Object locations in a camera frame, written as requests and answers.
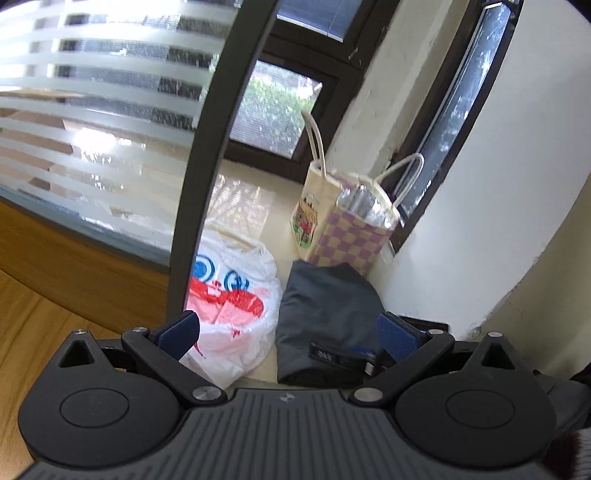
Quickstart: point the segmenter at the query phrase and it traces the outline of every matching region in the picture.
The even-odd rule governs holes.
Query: purple checkered pattern
[[[360,274],[366,275],[392,232],[374,227],[336,206],[310,263],[319,267],[348,263]]]

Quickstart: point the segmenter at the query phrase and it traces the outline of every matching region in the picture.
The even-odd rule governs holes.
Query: green foliage
[[[316,100],[300,99],[293,90],[251,78],[236,123],[242,123],[254,138],[238,134],[236,139],[291,157],[304,128],[300,112],[310,111]]]

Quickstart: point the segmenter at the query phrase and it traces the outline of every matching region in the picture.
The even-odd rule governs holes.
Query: gray fabric bag
[[[275,334],[277,381],[319,388],[360,385],[362,371],[310,358],[310,342],[378,352],[375,321],[383,311],[378,293],[351,265],[316,267],[295,261]]]

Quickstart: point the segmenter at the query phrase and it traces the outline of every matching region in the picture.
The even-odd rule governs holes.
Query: cartoon print
[[[295,241],[302,248],[312,244],[314,230],[318,224],[318,200],[311,193],[306,193],[298,202],[291,221],[295,233]]]
[[[248,291],[250,281],[236,270],[228,271],[223,284],[212,280],[216,266],[206,255],[197,255],[189,280],[187,308],[202,322],[246,326],[259,319],[264,311],[262,300]]]

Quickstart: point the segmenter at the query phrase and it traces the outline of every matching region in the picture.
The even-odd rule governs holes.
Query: checkered bag
[[[418,160],[418,168],[396,201],[392,203],[380,186],[380,182],[394,170],[414,160]],[[344,189],[354,189],[360,184],[369,187],[382,205],[391,206],[396,222],[391,229],[376,227],[335,203],[322,236],[309,259],[310,263],[319,267],[348,263],[361,275],[367,275],[382,247],[397,227],[400,219],[397,207],[412,188],[423,169],[423,164],[423,156],[420,153],[415,153],[397,162],[374,179],[360,175],[341,175],[333,172],[333,176],[341,181]]]
[[[335,171],[328,174],[318,126],[309,113],[302,112],[302,116],[314,161],[308,169],[300,201],[290,222],[300,258],[319,267],[348,263],[360,274],[366,275],[398,225],[400,214],[397,207],[421,173],[424,158],[420,153],[409,155],[374,179]],[[392,203],[380,182],[394,170],[415,160],[418,160],[418,168]],[[354,190],[361,184],[370,189],[380,205],[392,209],[391,216],[395,222],[391,229],[373,226],[339,206],[338,198],[343,189]]]

